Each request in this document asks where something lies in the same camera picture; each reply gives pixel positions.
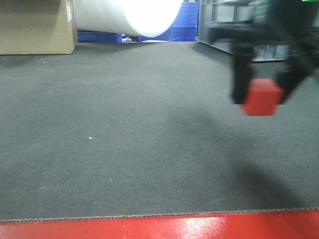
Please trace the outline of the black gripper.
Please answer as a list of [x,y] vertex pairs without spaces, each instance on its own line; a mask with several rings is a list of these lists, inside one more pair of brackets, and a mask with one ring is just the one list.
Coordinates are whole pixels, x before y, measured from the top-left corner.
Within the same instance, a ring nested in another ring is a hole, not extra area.
[[[288,44],[286,67],[275,76],[276,84],[283,90],[280,105],[307,77],[319,68],[319,29],[314,26],[319,12],[317,0],[276,0],[269,6],[265,25],[280,43]],[[251,67],[255,57],[253,45],[236,42],[233,51],[233,87],[231,98],[234,104],[244,104],[250,81],[254,76]]]

